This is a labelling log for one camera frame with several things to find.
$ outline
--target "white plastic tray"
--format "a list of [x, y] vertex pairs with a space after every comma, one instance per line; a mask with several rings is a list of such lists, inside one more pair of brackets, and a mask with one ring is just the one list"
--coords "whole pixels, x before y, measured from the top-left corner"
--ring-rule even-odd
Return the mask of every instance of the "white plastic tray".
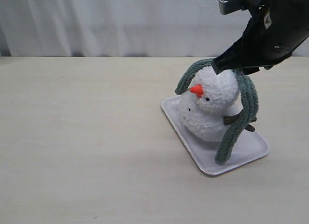
[[[267, 141], [257, 131], [245, 130], [239, 136], [230, 159], [224, 165], [216, 164], [218, 144], [215, 146], [214, 143], [200, 140], [182, 125], [178, 112], [179, 101], [180, 96], [167, 98], [161, 104], [162, 110], [198, 168], [207, 176], [218, 176], [269, 154], [270, 148]], [[239, 107], [234, 105], [233, 109], [239, 110]]]

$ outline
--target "snowman plush toy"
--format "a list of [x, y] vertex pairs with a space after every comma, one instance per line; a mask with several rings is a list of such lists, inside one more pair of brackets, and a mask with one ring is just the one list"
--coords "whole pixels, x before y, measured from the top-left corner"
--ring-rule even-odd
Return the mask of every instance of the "snowman plush toy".
[[[226, 162], [242, 131], [254, 132], [257, 93], [247, 75], [237, 70], [216, 74], [211, 59], [193, 64], [180, 80], [179, 113], [182, 124], [206, 142], [219, 142], [216, 162]], [[243, 109], [235, 114], [233, 105], [241, 94]]]

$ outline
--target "white curtain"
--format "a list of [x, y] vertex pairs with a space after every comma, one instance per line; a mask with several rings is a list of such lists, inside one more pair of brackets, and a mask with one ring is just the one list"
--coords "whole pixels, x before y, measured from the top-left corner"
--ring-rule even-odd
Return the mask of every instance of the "white curtain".
[[[0, 51], [12, 56], [217, 56], [250, 15], [218, 0], [0, 0]], [[309, 56], [303, 43], [297, 56]]]

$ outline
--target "tabletop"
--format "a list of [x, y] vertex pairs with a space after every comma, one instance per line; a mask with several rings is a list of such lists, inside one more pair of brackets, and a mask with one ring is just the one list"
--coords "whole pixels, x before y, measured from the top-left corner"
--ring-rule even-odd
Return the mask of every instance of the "tabletop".
[[0, 223], [309, 218], [309, 58], [251, 76], [270, 154], [202, 174], [161, 110], [200, 58], [0, 58]]

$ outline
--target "orange nose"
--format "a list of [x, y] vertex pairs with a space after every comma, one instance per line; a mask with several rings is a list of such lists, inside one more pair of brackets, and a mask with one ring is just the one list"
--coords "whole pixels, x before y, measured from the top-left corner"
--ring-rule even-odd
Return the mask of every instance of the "orange nose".
[[191, 87], [190, 92], [196, 94], [199, 98], [204, 94], [203, 87], [200, 84]]

